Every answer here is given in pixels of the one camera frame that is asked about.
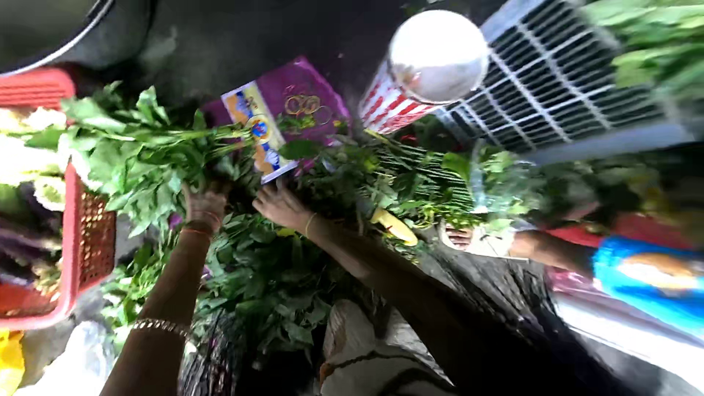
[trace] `white vegetable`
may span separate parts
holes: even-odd
[[[50,211],[64,211],[66,183],[59,177],[41,176],[34,181],[34,197]]]
[[[17,186],[43,175],[63,174],[61,158],[51,150],[25,147],[16,137],[0,135],[0,183]]]
[[[17,110],[0,109],[0,132],[31,133],[50,126],[66,128],[66,115],[60,111],[39,107],[26,116]]]

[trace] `red and white striped paper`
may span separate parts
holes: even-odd
[[[366,128],[380,134],[399,130],[437,110],[440,106],[412,99],[394,82],[389,62],[382,62],[370,88],[359,105],[359,116]]]

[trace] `red thread bracelet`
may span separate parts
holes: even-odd
[[[210,217],[214,218],[215,221],[218,222],[218,229],[219,229],[220,227],[222,227],[222,220],[220,220],[220,217],[219,217],[217,214],[215,214],[215,213],[213,213],[213,212],[210,212],[210,211],[195,211],[195,212],[196,212],[196,213],[205,213],[205,214],[210,215]]]
[[[183,229],[181,229],[181,232],[182,232],[182,233],[196,233],[196,234],[201,234],[201,235],[205,235],[206,237],[208,237],[208,239],[210,239],[210,234],[206,233],[205,231],[194,230],[193,228],[183,228]]]

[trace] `plastic bag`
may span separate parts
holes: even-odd
[[[73,329],[64,353],[44,369],[42,378],[17,390],[15,396],[46,396],[61,389],[74,396],[98,396],[114,363],[107,330],[97,322],[82,322]]]

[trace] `white grid rack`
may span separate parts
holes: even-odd
[[[456,134],[529,153],[664,118],[647,87],[615,87],[610,63],[616,51],[573,3],[521,5],[522,16],[515,9],[512,16],[495,15],[514,23],[495,39],[487,37],[484,83],[438,112]]]

